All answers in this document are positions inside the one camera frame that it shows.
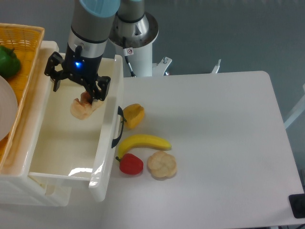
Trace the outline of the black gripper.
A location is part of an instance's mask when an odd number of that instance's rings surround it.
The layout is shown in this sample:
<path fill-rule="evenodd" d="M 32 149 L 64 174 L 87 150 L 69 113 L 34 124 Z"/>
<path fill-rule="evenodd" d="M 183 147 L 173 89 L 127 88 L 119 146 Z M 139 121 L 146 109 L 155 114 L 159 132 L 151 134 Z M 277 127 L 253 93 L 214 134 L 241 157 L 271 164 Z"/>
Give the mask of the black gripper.
<path fill-rule="evenodd" d="M 102 56 L 89 58 L 83 56 L 83 53 L 84 48 L 80 45 L 76 47 L 76 51 L 68 47 L 65 57 L 53 52 L 48 58 L 44 74 L 53 81 L 54 92 L 59 89 L 61 80 L 69 79 L 85 88 L 84 104 L 104 101 L 108 95 L 111 78 L 98 75 Z"/>

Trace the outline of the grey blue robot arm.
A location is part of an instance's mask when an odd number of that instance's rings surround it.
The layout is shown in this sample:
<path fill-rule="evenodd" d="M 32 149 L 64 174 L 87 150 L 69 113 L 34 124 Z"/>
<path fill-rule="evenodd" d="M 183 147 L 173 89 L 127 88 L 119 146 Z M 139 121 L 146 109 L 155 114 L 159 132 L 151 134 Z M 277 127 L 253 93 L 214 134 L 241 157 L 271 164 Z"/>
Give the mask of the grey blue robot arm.
<path fill-rule="evenodd" d="M 47 61 L 45 75 L 57 91 L 61 80 L 82 85 L 88 101 L 104 101 L 110 78 L 99 76 L 98 69 L 115 17 L 136 22 L 144 17 L 143 0 L 77 0 L 71 23 L 67 50 L 62 57 L 54 52 Z"/>

